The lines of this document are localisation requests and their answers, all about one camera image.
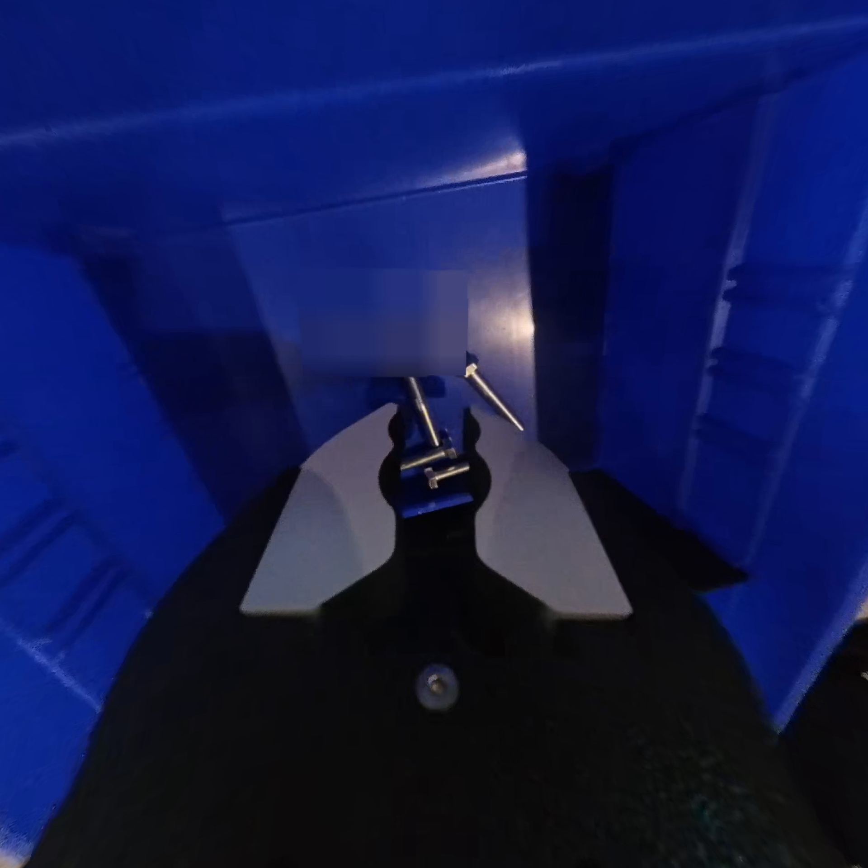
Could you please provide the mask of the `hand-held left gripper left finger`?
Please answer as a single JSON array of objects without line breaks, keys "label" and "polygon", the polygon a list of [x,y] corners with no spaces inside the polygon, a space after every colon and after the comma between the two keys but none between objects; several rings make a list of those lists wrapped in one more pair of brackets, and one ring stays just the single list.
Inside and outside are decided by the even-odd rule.
[{"label": "hand-held left gripper left finger", "polygon": [[394,443],[388,403],[327,440],[300,466],[249,587],[246,616],[300,616],[381,568],[396,548],[396,514],[379,472]]}]

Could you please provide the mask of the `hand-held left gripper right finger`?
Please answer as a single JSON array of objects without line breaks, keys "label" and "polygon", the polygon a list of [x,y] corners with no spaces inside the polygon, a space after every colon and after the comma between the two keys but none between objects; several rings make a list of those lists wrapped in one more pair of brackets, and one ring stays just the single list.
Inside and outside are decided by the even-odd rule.
[{"label": "hand-held left gripper right finger", "polygon": [[556,618],[623,621],[633,613],[565,464],[488,410],[471,409],[491,485],[475,515],[485,566]]}]

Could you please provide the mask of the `blue plastic parts bin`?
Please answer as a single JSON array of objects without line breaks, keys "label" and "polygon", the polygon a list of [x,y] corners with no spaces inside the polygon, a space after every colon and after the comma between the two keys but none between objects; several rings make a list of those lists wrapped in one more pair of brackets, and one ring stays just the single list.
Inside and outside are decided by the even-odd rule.
[{"label": "blue plastic parts bin", "polygon": [[[479,559],[471,357],[627,619]],[[241,613],[388,403],[392,557]],[[866,2],[2,2],[2,866],[844,865],[865,596]]]}]

